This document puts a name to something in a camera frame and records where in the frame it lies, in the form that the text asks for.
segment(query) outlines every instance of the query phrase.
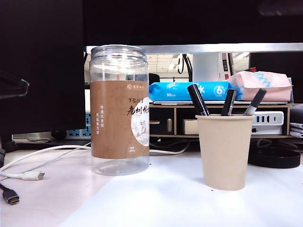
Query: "pen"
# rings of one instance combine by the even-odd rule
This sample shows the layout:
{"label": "pen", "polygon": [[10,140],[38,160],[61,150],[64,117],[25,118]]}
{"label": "pen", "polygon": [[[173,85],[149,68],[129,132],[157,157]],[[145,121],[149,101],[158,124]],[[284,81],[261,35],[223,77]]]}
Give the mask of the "pen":
{"label": "pen", "polygon": [[249,107],[246,109],[244,115],[253,115],[265,94],[266,90],[264,88],[260,88],[260,90],[256,93],[255,97],[251,101]]}
{"label": "pen", "polygon": [[235,98],[236,98],[235,89],[228,89],[224,106],[221,112],[221,116],[230,116],[232,114],[232,108]]}
{"label": "pen", "polygon": [[187,87],[191,100],[193,101],[194,107],[198,115],[209,116],[207,106],[199,92],[197,84],[192,84]]}

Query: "desk surface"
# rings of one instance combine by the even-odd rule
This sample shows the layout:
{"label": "desk surface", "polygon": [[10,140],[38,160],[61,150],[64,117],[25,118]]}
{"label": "desk surface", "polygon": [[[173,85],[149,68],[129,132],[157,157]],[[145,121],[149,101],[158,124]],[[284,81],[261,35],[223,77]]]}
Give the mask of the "desk surface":
{"label": "desk surface", "polygon": [[[7,154],[9,162],[25,152]],[[62,151],[25,160],[10,172],[37,166]],[[2,227],[184,227],[303,225],[303,160],[293,169],[248,166],[244,189],[220,191],[203,182],[199,152],[151,157],[144,172],[102,176],[90,152],[75,151],[39,168],[41,181],[8,179],[20,203],[1,199]]]}

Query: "brown label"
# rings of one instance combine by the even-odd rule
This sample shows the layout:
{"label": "brown label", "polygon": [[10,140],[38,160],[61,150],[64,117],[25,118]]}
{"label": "brown label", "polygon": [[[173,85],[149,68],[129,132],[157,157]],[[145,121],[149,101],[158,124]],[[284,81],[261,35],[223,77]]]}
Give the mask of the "brown label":
{"label": "brown label", "polygon": [[148,83],[130,80],[90,84],[92,156],[129,158],[149,152]]}

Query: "paper cup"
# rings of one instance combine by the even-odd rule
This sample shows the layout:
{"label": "paper cup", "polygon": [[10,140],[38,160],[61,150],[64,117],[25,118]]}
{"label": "paper cup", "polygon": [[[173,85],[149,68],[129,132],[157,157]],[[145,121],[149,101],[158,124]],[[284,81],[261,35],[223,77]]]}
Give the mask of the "paper cup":
{"label": "paper cup", "polygon": [[196,118],[205,184],[220,190],[244,188],[254,116]]}

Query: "illustration on label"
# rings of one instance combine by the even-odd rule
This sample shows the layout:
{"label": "illustration on label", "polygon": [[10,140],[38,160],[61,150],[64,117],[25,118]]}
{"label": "illustration on label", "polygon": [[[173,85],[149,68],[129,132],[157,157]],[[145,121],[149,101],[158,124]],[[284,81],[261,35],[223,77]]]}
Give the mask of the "illustration on label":
{"label": "illustration on label", "polygon": [[146,97],[132,111],[131,127],[136,140],[143,146],[149,146],[149,99]]}

